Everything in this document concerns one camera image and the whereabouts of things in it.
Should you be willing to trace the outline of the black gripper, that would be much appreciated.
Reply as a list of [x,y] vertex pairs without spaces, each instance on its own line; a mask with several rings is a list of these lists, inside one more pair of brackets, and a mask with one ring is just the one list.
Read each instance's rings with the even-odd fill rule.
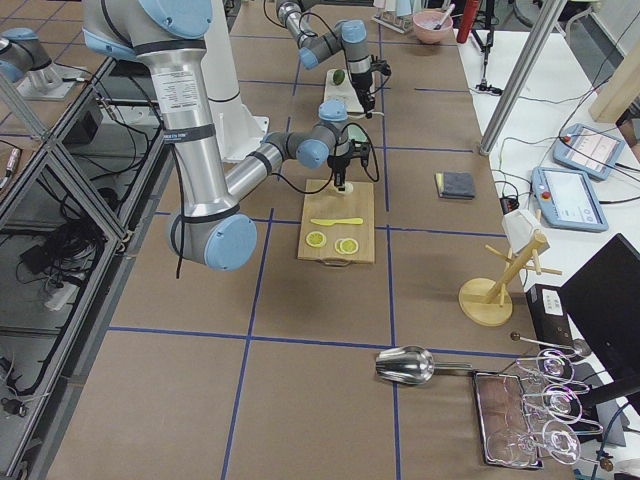
[[373,73],[379,72],[384,76],[391,75],[391,68],[384,59],[366,56],[360,60],[349,61],[349,76],[351,85],[358,98],[361,98],[363,111],[368,111],[368,119],[371,119],[375,110],[375,96],[371,94],[373,85]]
[[367,169],[371,152],[372,145],[369,141],[348,140],[338,147],[336,153],[328,157],[327,164],[334,173],[334,187],[336,191],[346,191],[347,181],[345,172],[351,160],[359,159],[362,168]]

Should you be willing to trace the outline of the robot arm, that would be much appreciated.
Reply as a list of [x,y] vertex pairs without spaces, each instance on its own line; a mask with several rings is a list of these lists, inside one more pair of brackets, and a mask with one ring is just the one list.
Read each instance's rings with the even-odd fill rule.
[[343,54],[349,82],[363,114],[371,118],[375,109],[374,73],[388,79],[391,68],[386,60],[370,53],[363,20],[341,20],[322,35],[315,32],[307,18],[314,15],[311,8],[316,4],[319,1],[276,1],[275,14],[281,27],[296,41],[300,62],[307,70]]
[[310,131],[270,133],[224,170],[202,71],[205,36],[214,26],[212,2],[86,1],[83,7],[91,50],[150,71],[180,181],[181,207],[167,228],[167,242],[180,259],[220,271],[243,266],[256,247],[257,229],[240,213],[240,202],[284,161],[296,159],[310,169],[327,164],[330,183],[343,188],[351,159],[367,159],[369,144],[349,137],[344,102],[330,99]]

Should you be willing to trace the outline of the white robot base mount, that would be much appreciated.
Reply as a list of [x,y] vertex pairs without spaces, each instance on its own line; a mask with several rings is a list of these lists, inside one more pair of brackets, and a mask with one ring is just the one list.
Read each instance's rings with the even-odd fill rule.
[[254,116],[241,98],[222,1],[211,1],[212,22],[201,62],[222,160],[238,163],[261,143],[269,118]]

